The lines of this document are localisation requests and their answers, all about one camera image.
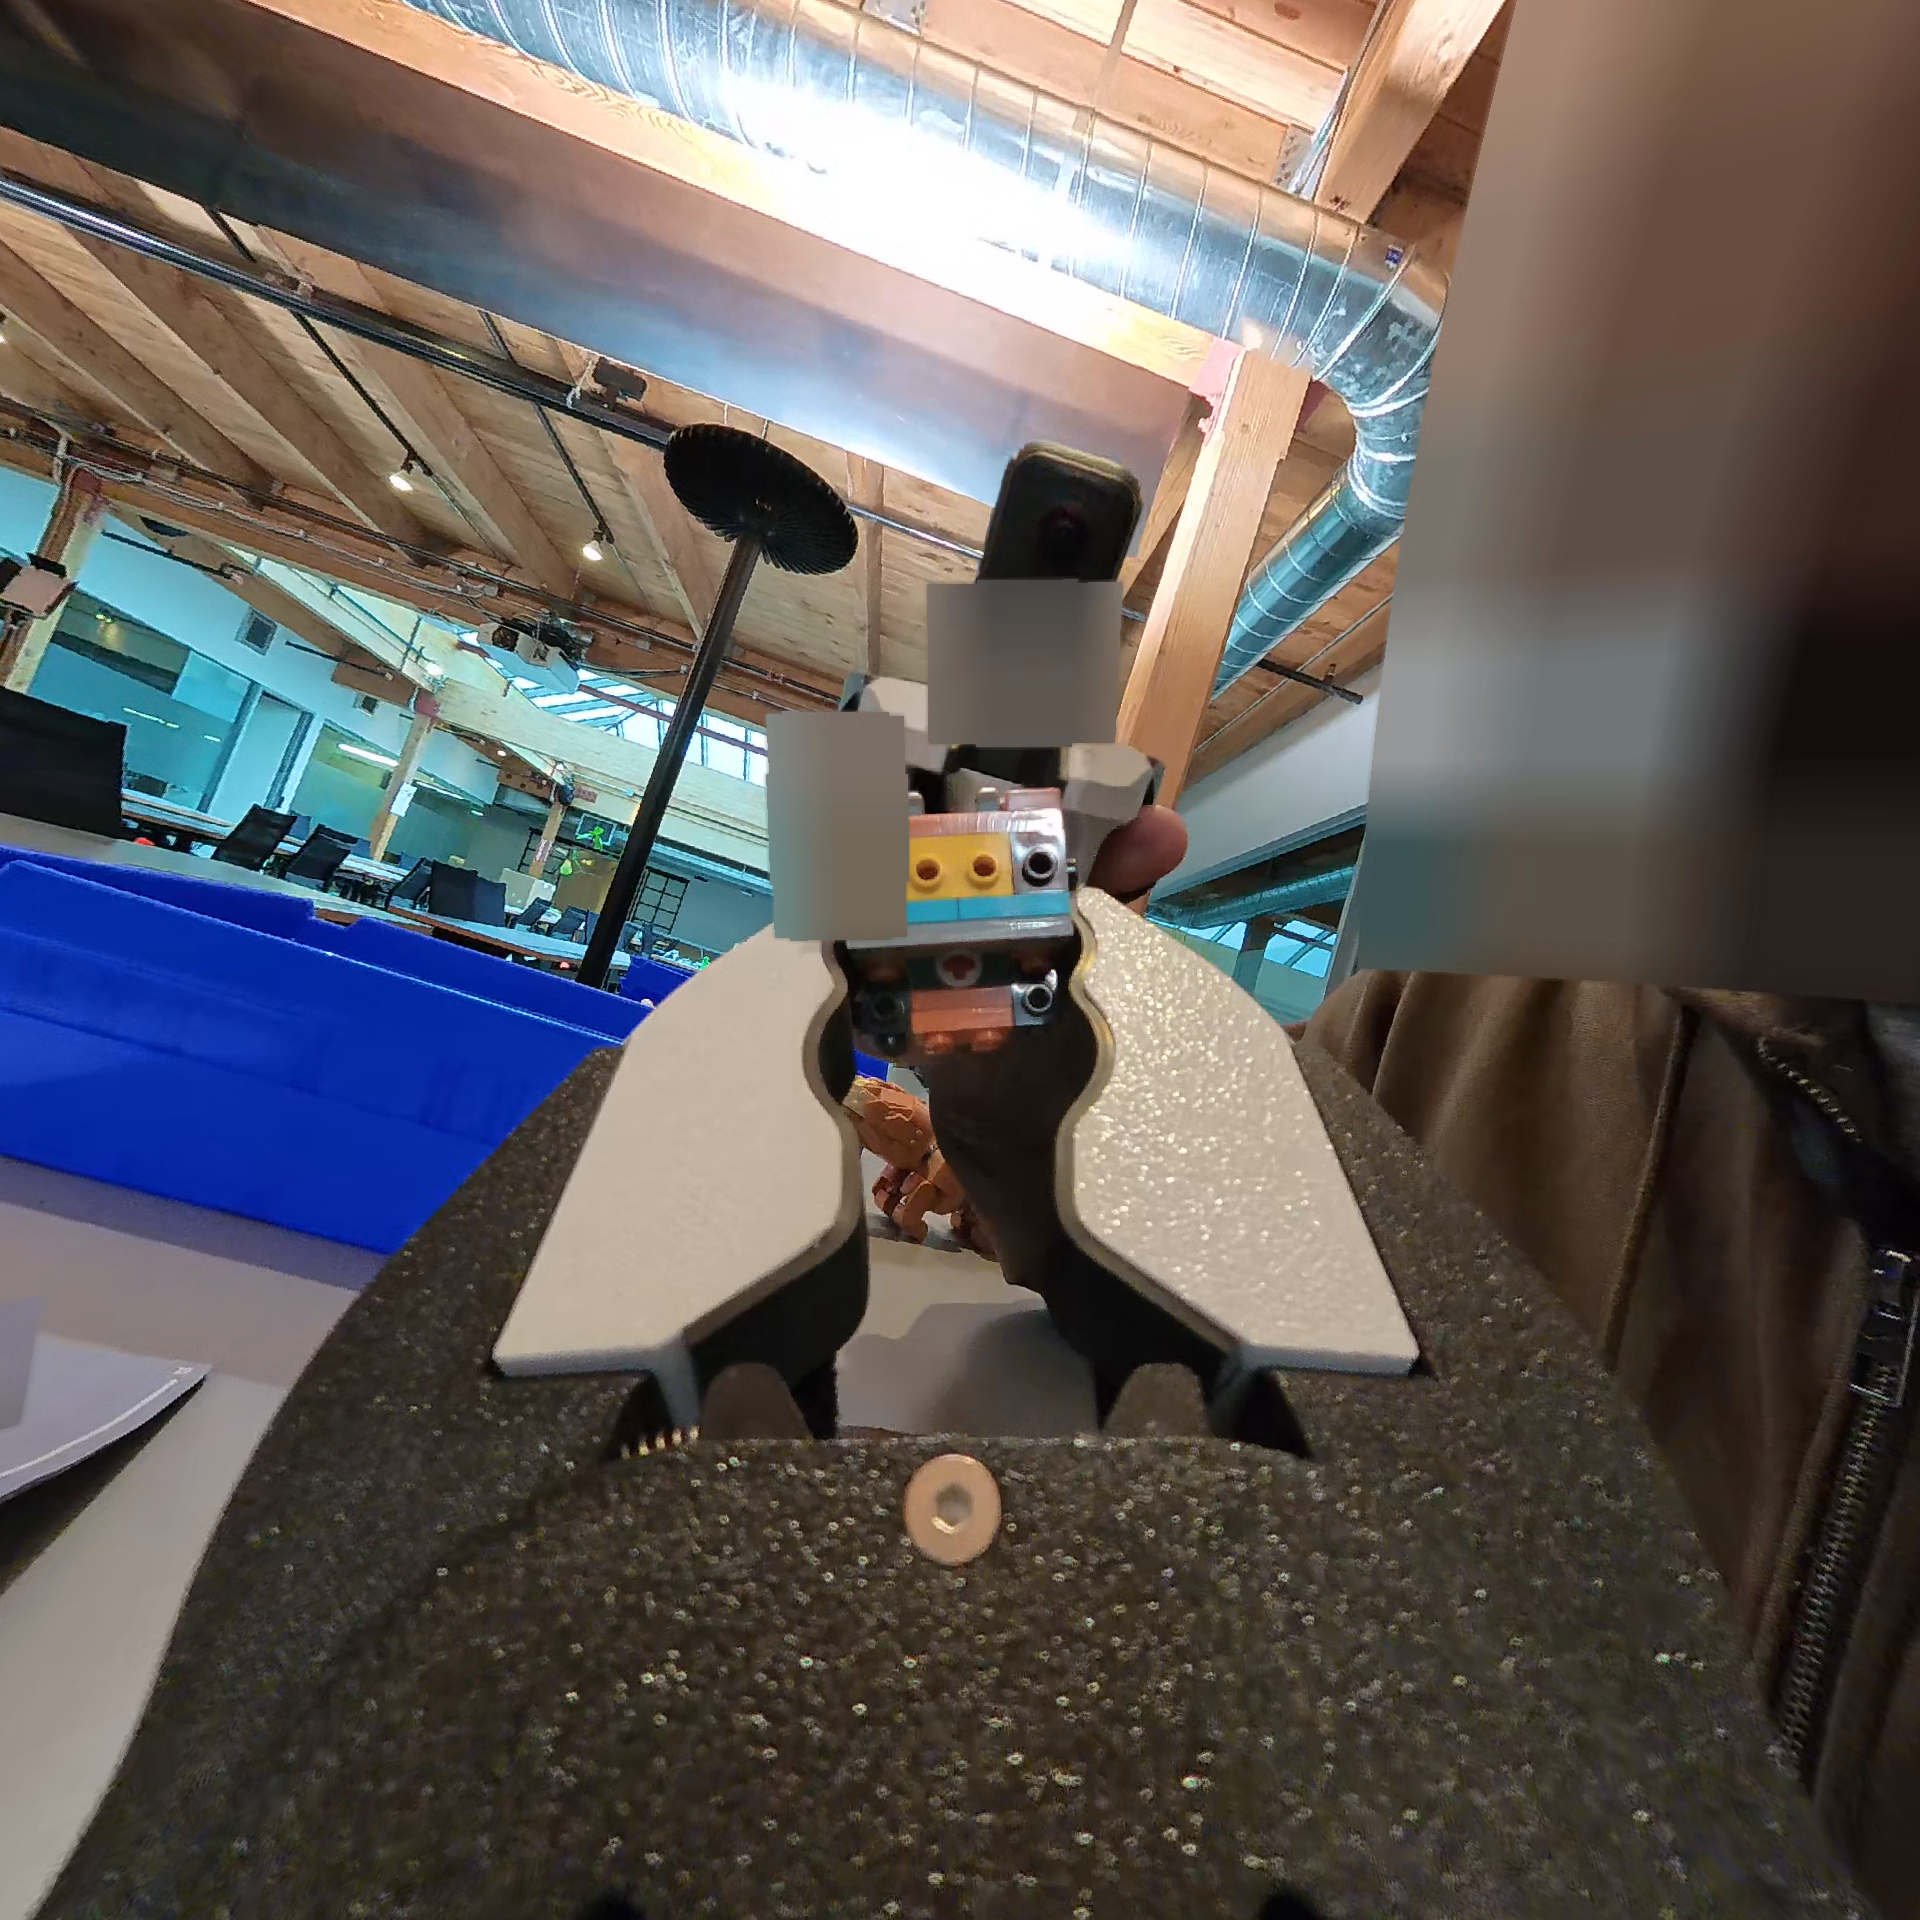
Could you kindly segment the person's right hand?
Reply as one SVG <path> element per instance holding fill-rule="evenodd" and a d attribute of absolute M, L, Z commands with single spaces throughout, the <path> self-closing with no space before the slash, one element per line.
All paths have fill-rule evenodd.
<path fill-rule="evenodd" d="M 1067 998 L 1046 1024 L 1018 1028 L 988 1051 L 932 1056 L 921 1074 L 937 1143 L 995 1241 L 1002 1277 L 1041 1293 L 1085 1347 L 1170 1353 L 1180 1331 L 1120 1331 L 1163 1321 L 1113 1271 L 1089 1259 L 1057 1211 L 1057 1137 L 1097 1065 L 1099 1040 Z"/>

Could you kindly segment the black high-back chair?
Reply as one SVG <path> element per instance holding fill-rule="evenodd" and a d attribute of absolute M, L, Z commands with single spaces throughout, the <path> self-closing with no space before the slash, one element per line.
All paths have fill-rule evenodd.
<path fill-rule="evenodd" d="M 123 723 L 0 691 L 2 813 L 127 837 Z"/>

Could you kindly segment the brown brick figure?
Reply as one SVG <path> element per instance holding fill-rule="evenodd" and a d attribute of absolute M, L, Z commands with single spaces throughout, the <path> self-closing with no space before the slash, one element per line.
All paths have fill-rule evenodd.
<path fill-rule="evenodd" d="M 891 1081 L 859 1074 L 843 1106 L 863 1148 L 882 1162 L 872 1196 L 896 1231 L 919 1243 L 928 1236 L 928 1215 L 946 1217 L 947 1234 L 962 1245 L 999 1259 L 992 1231 L 939 1150 L 928 1102 Z"/>

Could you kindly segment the wooden post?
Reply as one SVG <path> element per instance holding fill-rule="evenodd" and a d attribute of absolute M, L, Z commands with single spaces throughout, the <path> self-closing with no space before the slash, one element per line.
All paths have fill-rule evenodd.
<path fill-rule="evenodd" d="M 1119 740 L 1159 761 L 1165 806 L 1186 779 L 1235 597 L 1309 386 L 1306 370 L 1244 347 L 1232 349 L 1117 716 Z"/>

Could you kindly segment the black ribbed disc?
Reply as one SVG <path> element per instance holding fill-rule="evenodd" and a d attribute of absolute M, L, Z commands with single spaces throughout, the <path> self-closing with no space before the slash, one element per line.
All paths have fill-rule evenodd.
<path fill-rule="evenodd" d="M 783 447 L 723 423 L 690 423 L 670 435 L 662 458 L 685 511 L 723 539 L 752 541 L 778 569 L 833 573 L 856 557 L 856 521 L 838 491 Z"/>

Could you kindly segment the silver air duct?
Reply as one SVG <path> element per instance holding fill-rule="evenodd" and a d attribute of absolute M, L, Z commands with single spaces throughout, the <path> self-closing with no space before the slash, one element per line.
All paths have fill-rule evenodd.
<path fill-rule="evenodd" d="M 838 3 L 418 8 L 817 174 L 956 191 L 988 243 L 1337 394 L 1353 451 L 1244 585 L 1216 693 L 1405 527 L 1445 278 L 1378 230 Z"/>

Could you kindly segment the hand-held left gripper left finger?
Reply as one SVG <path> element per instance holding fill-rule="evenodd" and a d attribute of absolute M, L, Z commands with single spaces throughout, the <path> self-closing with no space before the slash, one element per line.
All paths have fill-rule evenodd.
<path fill-rule="evenodd" d="M 857 1146 L 822 1065 L 831 947 L 757 933 L 619 1051 L 492 1360 L 508 1376 L 803 1377 L 868 1303 Z"/>

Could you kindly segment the multicoloured toy brick model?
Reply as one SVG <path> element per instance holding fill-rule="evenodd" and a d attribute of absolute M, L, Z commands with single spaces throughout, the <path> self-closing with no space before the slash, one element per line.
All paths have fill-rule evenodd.
<path fill-rule="evenodd" d="M 1057 1019 L 1076 957 L 1057 786 L 988 783 L 972 811 L 909 816 L 903 931 L 838 947 L 854 1046 L 921 1065 Z"/>

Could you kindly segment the black stand pole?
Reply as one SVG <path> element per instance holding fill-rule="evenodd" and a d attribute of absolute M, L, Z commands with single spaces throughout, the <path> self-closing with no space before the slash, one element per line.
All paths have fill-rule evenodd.
<path fill-rule="evenodd" d="M 688 671 L 688 684 L 669 721 L 653 770 L 647 784 L 642 784 L 637 814 L 628 830 L 617 867 L 598 908 L 598 920 L 593 927 L 580 964 L 580 982 L 586 986 L 602 987 L 607 984 L 623 927 L 628 924 L 628 917 L 642 887 L 649 855 L 676 781 L 685 765 L 688 742 L 692 742 L 693 733 L 699 728 L 702 710 L 707 705 L 711 687 L 715 687 L 725 652 L 729 652 L 732 624 L 737 617 L 759 557 L 760 541 L 752 532 L 732 543 L 732 560 L 723 571 L 715 608 L 707 611 L 707 627 L 704 627 L 704 636 Z"/>

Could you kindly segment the person's brown jacket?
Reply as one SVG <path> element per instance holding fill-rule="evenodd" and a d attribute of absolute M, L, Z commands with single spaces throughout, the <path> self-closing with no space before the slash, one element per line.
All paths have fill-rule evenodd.
<path fill-rule="evenodd" d="M 1357 971 L 1293 1033 L 1593 1335 L 1842 1866 L 1916 1916 L 1916 1005 Z"/>

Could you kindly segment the grey instruction booklet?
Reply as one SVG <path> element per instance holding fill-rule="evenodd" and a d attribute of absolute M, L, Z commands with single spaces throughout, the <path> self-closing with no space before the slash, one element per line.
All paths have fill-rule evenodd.
<path fill-rule="evenodd" d="M 2 1305 L 2 1499 L 69 1471 L 205 1379 L 205 1361 L 44 1331 L 42 1300 Z"/>

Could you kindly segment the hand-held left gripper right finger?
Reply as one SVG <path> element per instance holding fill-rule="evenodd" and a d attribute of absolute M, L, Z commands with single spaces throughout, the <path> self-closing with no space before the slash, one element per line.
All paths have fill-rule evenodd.
<path fill-rule="evenodd" d="M 1290 1039 L 1110 894 L 1075 894 L 1096 1061 L 1057 1139 L 1073 1241 L 1244 1369 L 1408 1374 L 1419 1344 Z"/>

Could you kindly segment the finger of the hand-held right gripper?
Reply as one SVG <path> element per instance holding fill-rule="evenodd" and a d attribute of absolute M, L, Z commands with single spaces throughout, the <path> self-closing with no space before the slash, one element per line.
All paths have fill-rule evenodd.
<path fill-rule="evenodd" d="M 951 747 L 928 737 L 928 687 L 891 675 L 849 675 L 838 710 L 882 710 L 902 721 L 907 767 L 942 776 Z"/>
<path fill-rule="evenodd" d="M 1069 823 L 1129 823 L 1154 804 L 1165 763 L 1115 740 L 1073 742 L 1062 747 L 1060 772 Z"/>

